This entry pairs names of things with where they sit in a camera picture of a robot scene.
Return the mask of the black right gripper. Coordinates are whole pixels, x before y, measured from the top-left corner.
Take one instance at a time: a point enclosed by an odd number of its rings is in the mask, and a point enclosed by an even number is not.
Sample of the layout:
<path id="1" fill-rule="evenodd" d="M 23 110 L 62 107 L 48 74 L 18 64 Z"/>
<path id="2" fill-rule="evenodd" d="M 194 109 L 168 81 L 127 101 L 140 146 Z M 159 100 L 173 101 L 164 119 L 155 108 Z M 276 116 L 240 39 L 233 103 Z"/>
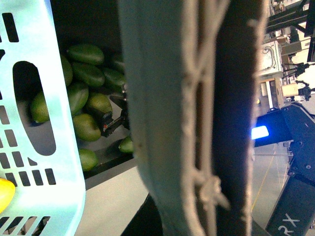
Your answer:
<path id="1" fill-rule="evenodd" d="M 121 113 L 118 118 L 113 118 L 112 106 L 110 100 L 114 102 L 119 108 L 121 108 Z M 105 96 L 101 100 L 101 108 L 103 116 L 101 118 L 101 136 L 109 137 L 118 127 L 121 125 L 129 129 L 129 118 L 128 118 L 128 108 L 127 108 L 127 97 L 126 94 L 116 96 L 111 95 L 109 98 Z"/>

